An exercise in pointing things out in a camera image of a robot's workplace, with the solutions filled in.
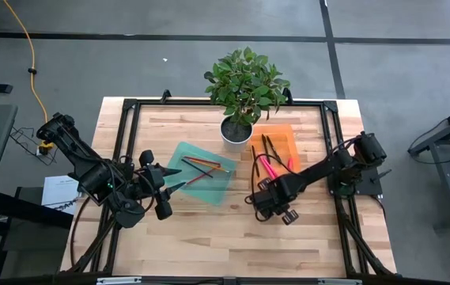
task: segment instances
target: concrete floor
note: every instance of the concrete floor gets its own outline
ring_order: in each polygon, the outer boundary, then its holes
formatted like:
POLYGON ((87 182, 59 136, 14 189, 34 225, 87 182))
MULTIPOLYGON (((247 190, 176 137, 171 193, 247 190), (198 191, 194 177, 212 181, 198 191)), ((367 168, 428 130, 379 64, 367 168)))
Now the concrete floor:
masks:
MULTIPOLYGON (((327 3, 335 36, 450 38, 450 0, 327 3)), ((325 35, 318 0, 11 0, 11 5, 30 31, 325 35)), ((1 2, 0 30, 20 30, 1 2)), ((48 112, 71 114, 89 143, 102 97, 160 96, 164 89, 173 95, 205 96, 203 72, 234 48, 250 46, 269 55, 292 82, 295 97, 336 98, 326 44, 106 40, 34 40, 34 44, 36 88, 48 112)), ((415 137, 450 115, 450 45, 338 44, 336 50, 346 97, 359 100, 366 131, 376 133, 388 154, 380 170, 393 169, 382 185, 398 271, 450 281, 450 233, 436 235, 432 230, 434 223, 450 219, 449 195, 441 188, 435 167, 417 164, 406 152, 415 137)), ((0 103, 19 106, 16 127, 42 123, 29 89, 29 60, 26 40, 0 39, 0 82, 13 85, 10 95, 0 95, 0 103)), ((45 167, 9 142, 0 165, 0 191, 13 194, 17 186, 41 186, 45 176, 70 170, 62 156, 57 164, 45 167)), ((59 257, 38 254, 38 260, 59 257)), ((40 273, 30 266, 22 270, 17 275, 40 273)))

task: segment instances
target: potted plant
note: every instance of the potted plant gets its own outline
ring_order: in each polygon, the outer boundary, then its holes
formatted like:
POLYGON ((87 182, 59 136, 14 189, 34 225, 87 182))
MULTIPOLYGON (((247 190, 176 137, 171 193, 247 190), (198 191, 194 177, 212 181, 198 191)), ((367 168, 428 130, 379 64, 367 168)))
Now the potted plant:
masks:
POLYGON ((213 85, 206 88, 210 102, 226 107, 221 122, 221 137, 228 150, 240 152, 248 144, 253 128, 262 111, 270 116, 270 106, 278 112, 286 101, 283 88, 289 81, 276 78, 282 75, 274 64, 268 65, 266 55, 257 55, 249 47, 228 54, 213 65, 203 77, 213 85))

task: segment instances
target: green leaves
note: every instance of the green leaves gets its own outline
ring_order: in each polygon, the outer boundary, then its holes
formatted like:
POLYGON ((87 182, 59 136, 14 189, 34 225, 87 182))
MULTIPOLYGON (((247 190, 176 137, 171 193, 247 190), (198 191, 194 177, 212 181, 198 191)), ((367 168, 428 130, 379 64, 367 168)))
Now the green leaves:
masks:
POLYGON ((268 88, 268 86, 265 86, 265 85, 261 85, 260 87, 256 88, 255 91, 253 91, 253 93, 260 94, 260 95, 265 95, 265 94, 267 94, 267 92, 269 92, 269 88, 268 88))
POLYGON ((255 124, 262 111, 267 111, 269 119, 270 107, 278 111, 286 101, 282 89, 289 88, 289 81, 276 78, 281 74, 274 64, 268 64, 266 55, 257 55, 250 47, 236 49, 204 73, 212 83, 205 92, 212 104, 226 107, 224 114, 232 115, 232 122, 255 124))

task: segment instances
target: white pot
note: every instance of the white pot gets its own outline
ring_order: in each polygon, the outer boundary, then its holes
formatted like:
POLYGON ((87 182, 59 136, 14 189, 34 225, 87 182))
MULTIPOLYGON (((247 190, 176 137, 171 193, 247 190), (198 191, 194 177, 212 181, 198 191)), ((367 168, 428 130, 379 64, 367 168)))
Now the white pot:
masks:
POLYGON ((229 117, 230 116, 223 118, 223 120, 221 121, 221 124, 219 125, 219 132, 221 133, 221 137, 223 138, 223 143, 225 144, 225 149, 229 152, 239 153, 239 152, 242 152, 246 148, 246 145, 248 144, 249 139, 251 139, 251 137, 253 136, 253 126, 251 124, 251 134, 249 135, 249 137, 247 139, 245 139, 242 142, 232 142, 232 141, 228 140, 223 135, 223 132, 221 131, 221 125, 229 117))

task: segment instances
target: yellow cable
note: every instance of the yellow cable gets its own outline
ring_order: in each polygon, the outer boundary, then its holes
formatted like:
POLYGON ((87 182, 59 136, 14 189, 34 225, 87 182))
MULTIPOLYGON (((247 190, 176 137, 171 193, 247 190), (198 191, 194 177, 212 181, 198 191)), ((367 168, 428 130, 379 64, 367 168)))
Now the yellow cable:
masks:
MULTIPOLYGON (((35 49, 33 48, 32 39, 29 37, 28 31, 26 30, 25 26, 22 24, 21 19, 19 19, 17 14, 13 11, 12 7, 9 5, 9 3, 6 0, 3 0, 3 2, 7 6, 7 8, 9 8, 12 15, 16 18, 17 23, 19 23, 19 25, 22 27, 23 31, 25 31, 26 38, 28 38, 29 47, 32 50, 32 69, 35 70, 35 49)), ((29 74, 30 74, 30 78, 31 78, 30 82, 31 82, 33 95, 35 95, 35 98, 38 101, 38 104, 40 104, 40 107, 42 107, 43 118, 45 119, 45 123, 46 123, 47 122, 47 112, 45 111, 45 107, 43 106, 41 99, 38 97, 38 95, 36 94, 36 91, 35 91, 35 75, 31 72, 29 74)))

